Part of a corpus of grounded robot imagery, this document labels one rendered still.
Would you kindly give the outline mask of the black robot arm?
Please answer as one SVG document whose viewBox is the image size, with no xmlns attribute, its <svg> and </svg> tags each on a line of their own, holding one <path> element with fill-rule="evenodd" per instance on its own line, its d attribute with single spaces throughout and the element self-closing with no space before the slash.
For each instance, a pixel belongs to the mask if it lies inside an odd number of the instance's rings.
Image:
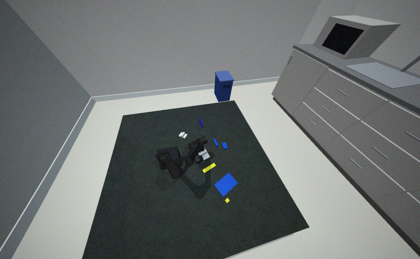
<svg viewBox="0 0 420 259">
<path fill-rule="evenodd" d="M 191 165 L 193 165 L 197 154 L 201 151 L 204 151 L 204 144 L 207 142 L 208 140 L 205 136 L 190 142 L 187 144 L 187 146 L 191 148 L 191 150 L 187 156 L 183 158 L 176 158 L 172 161 L 167 150 L 159 152 L 159 154 L 156 155 L 156 158 L 161 166 L 166 166 L 168 168 L 172 178 L 179 178 L 187 172 Z M 184 159 L 186 161 L 186 166 L 183 170 L 181 170 L 181 167 L 178 163 L 180 159 Z"/>
</svg>

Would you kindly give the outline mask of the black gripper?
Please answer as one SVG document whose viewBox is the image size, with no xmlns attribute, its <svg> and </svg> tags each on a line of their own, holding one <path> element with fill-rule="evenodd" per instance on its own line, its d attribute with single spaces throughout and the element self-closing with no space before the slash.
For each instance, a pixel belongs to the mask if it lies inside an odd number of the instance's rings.
<svg viewBox="0 0 420 259">
<path fill-rule="evenodd" d="M 194 161 L 198 164 L 198 163 L 203 161 L 203 157 L 201 155 L 197 154 L 197 157 L 194 159 Z"/>
</svg>

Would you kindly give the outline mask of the blue flat plate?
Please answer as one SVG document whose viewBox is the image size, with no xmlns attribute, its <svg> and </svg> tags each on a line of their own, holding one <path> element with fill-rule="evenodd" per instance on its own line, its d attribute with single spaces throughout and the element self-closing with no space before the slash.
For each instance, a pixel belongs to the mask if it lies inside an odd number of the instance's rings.
<svg viewBox="0 0 420 259">
<path fill-rule="evenodd" d="M 230 175 L 230 173 L 228 173 L 214 185 L 224 197 L 237 183 L 238 182 L 236 182 L 236 180 Z"/>
</svg>

